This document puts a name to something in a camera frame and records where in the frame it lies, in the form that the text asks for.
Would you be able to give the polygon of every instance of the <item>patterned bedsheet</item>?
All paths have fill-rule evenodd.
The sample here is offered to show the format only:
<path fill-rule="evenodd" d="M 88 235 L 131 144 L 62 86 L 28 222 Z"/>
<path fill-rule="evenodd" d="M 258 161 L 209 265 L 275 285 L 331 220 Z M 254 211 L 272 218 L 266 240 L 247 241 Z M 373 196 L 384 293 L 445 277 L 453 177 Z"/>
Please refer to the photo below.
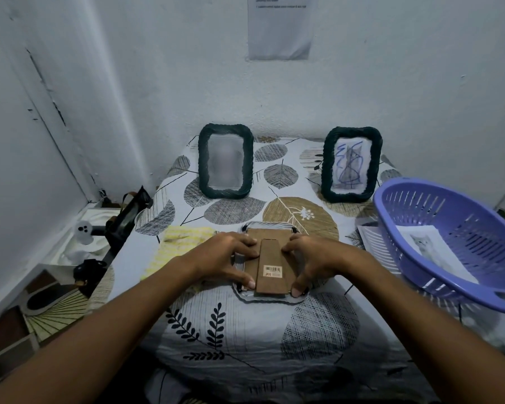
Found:
<path fill-rule="evenodd" d="M 154 207 L 137 218 L 92 296 L 92 308 L 139 282 L 169 225 L 237 231 L 247 221 L 286 221 L 302 232 L 363 246 L 356 226 L 375 220 L 374 207 L 371 201 L 323 200 L 323 142 L 256 137 L 254 150 L 249 196 L 212 200 L 198 187 L 198 137 L 189 142 L 160 185 Z M 377 187 L 395 176 L 400 174 L 382 155 Z M 432 301 L 505 353 L 505 315 Z M 340 276 L 312 289 L 297 305 L 244 303 L 231 285 L 185 293 L 143 347 L 175 374 L 229 401 L 436 399 L 382 317 Z"/>

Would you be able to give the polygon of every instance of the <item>barcode label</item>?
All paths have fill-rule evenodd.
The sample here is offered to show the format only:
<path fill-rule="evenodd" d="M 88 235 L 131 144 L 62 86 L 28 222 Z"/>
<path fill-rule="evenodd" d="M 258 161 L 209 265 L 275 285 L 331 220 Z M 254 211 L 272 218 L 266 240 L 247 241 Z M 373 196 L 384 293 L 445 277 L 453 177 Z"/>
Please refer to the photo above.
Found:
<path fill-rule="evenodd" d="M 264 276 L 271 278 L 282 278 L 283 267 L 275 267 L 273 265 L 264 265 Z"/>

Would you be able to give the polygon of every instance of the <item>paper sheet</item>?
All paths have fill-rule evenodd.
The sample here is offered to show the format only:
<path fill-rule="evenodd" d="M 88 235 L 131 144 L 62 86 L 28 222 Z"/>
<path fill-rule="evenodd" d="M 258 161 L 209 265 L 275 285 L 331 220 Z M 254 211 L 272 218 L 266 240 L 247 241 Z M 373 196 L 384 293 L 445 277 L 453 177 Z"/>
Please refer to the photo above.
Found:
<path fill-rule="evenodd" d="M 473 283 L 479 281 L 467 271 L 451 248 L 445 243 L 438 229 L 432 225 L 414 227 L 396 226 L 411 248 L 445 271 Z"/>
<path fill-rule="evenodd" d="M 249 59 L 308 59 L 318 0 L 248 0 Z"/>

